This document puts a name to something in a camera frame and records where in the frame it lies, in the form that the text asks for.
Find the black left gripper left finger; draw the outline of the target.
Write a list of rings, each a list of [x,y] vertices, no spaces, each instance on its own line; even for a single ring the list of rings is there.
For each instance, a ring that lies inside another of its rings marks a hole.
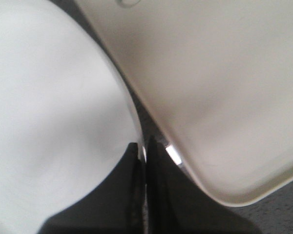
[[[142,234],[144,176],[137,143],[88,195],[53,215],[41,234]]]

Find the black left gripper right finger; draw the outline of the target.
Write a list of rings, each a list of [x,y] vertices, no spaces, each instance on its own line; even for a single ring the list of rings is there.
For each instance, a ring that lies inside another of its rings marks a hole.
[[[151,234],[259,234],[260,229],[204,194],[151,137],[146,152]]]

